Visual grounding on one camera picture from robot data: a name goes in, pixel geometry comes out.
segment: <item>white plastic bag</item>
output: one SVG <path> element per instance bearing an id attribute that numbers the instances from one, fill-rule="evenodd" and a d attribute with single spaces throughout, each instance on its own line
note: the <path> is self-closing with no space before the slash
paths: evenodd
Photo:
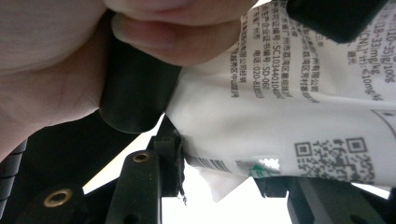
<path id="1" fill-rule="evenodd" d="M 234 47 L 183 69 L 167 114 L 188 162 L 396 186 L 396 1 L 345 45 L 285 5 L 251 9 Z"/>

